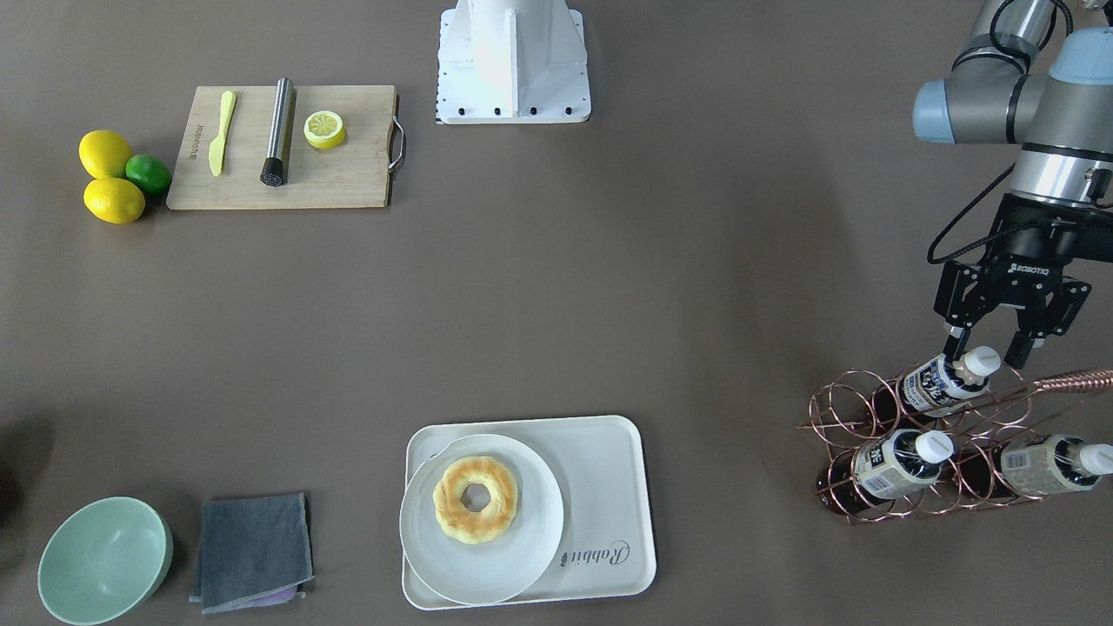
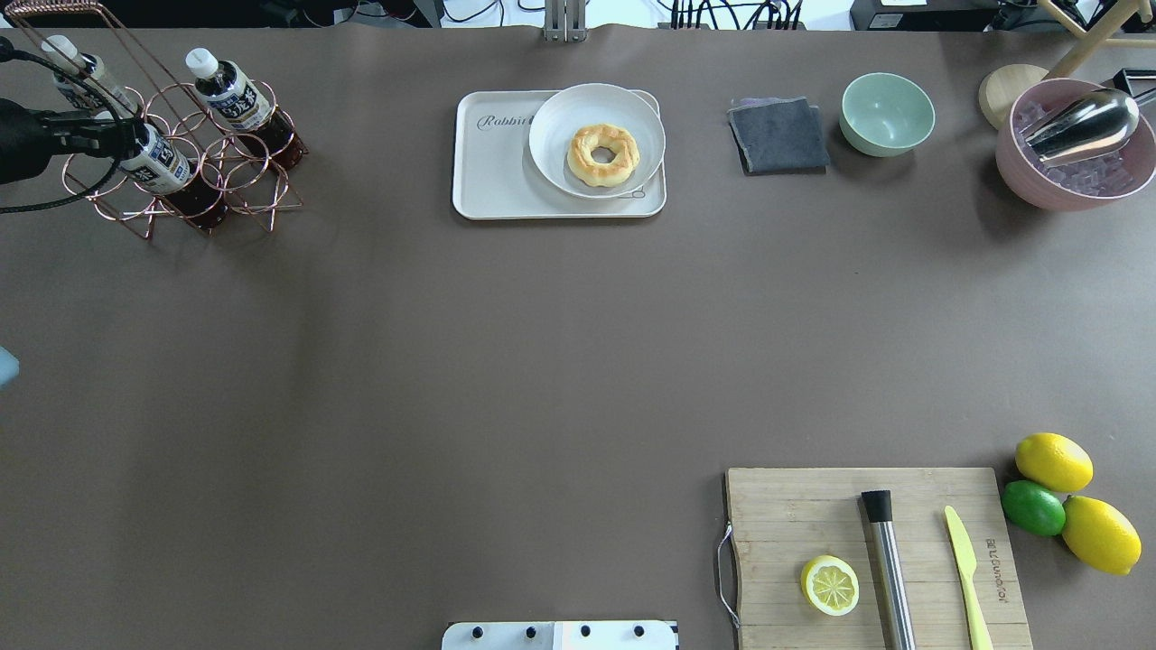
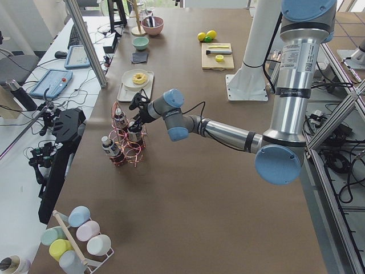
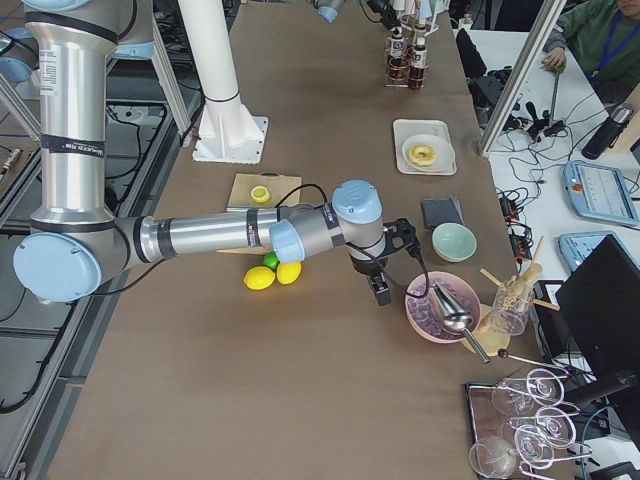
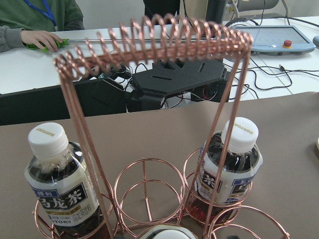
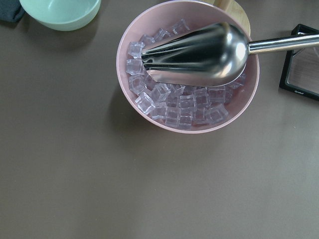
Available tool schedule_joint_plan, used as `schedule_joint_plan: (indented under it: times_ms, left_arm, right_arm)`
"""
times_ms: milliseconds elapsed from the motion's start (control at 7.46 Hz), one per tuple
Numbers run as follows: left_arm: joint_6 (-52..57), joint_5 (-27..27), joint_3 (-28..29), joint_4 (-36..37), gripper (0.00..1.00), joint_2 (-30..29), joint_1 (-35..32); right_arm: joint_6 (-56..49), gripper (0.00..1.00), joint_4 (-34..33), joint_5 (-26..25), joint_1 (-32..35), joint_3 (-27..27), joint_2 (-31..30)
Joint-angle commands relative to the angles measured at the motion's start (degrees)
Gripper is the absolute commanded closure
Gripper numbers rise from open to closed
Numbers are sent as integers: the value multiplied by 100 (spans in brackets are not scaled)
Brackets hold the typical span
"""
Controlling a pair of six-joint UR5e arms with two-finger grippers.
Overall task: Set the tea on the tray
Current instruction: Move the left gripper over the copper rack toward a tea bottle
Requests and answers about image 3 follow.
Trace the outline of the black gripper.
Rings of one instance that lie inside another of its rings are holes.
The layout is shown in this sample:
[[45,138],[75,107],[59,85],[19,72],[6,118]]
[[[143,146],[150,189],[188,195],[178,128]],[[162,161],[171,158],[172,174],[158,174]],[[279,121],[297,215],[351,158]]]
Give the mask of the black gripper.
[[140,125],[151,122],[151,116],[147,110],[147,106],[138,106],[138,113],[133,117],[134,122],[129,123],[130,132],[140,132]]

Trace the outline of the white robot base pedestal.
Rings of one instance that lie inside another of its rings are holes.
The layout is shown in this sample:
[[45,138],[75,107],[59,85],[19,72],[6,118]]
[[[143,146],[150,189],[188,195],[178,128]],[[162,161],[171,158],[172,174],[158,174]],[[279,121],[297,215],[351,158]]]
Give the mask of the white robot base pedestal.
[[226,76],[229,101],[267,101],[263,65],[281,13],[281,1],[259,1],[241,68]]

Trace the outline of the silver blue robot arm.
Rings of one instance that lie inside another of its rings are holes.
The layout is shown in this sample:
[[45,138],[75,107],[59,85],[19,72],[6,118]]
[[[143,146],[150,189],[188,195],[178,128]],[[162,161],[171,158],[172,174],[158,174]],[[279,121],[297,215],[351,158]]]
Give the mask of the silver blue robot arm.
[[195,133],[234,150],[254,153],[261,178],[276,185],[291,183],[299,176],[305,155],[302,128],[319,47],[333,37],[335,14],[335,1],[259,1],[242,66],[228,75],[226,90],[231,100],[263,99],[263,68],[274,38],[281,38],[273,112],[263,134],[183,113],[184,96],[175,88],[155,100],[138,92],[129,106],[137,111],[136,124],[162,118],[174,142]]

